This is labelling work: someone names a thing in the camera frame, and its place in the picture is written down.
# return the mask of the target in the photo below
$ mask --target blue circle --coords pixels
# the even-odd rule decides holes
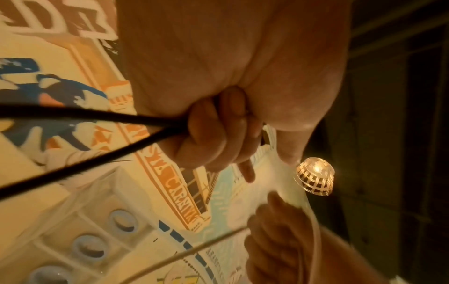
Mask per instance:
[[[41,266],[30,273],[27,284],[73,284],[73,275],[62,266]]]
[[[73,241],[72,252],[84,261],[98,262],[102,261],[108,255],[109,246],[100,237],[82,235]]]
[[[138,222],[134,215],[119,209],[109,214],[109,227],[117,233],[131,234],[137,231]]]

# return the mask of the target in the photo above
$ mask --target black cord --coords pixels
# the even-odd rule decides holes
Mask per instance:
[[[92,109],[41,107],[36,105],[0,105],[1,118],[103,120],[159,127],[187,128],[182,120],[135,116]]]
[[[0,201],[19,194],[26,193],[35,188],[57,182],[58,180],[67,178],[71,175],[87,171],[102,164],[111,162],[135,151],[143,149],[151,144],[157,143],[168,137],[182,134],[187,131],[186,123],[163,118],[133,116],[126,114],[118,114],[112,112],[74,109],[74,108],[55,108],[55,107],[39,107],[31,105],[0,105],[0,118],[30,118],[30,119],[80,119],[80,120],[104,120],[132,124],[144,124],[151,126],[166,127],[163,130],[152,134],[138,142],[127,145],[123,148],[111,151],[101,156],[64,167],[43,175],[31,177],[27,180],[16,182],[0,188]]]

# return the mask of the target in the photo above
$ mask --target hand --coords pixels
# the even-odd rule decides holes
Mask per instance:
[[[189,135],[161,147],[180,167],[220,170],[239,162],[262,121],[277,129],[281,159],[297,163],[340,88],[349,0],[116,4],[137,112],[188,116]],[[252,116],[227,120],[219,109],[218,120],[211,98],[233,86],[245,94]]]
[[[245,240],[248,278],[253,284],[308,283],[314,250],[310,221],[301,209],[285,203],[277,193],[268,195],[248,220],[251,234]],[[320,284],[388,284],[352,247],[321,228]]]

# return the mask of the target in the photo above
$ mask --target ceiling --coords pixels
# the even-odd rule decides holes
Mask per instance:
[[[449,1],[355,0],[347,74],[304,157],[334,166],[321,223],[388,277],[449,283]]]

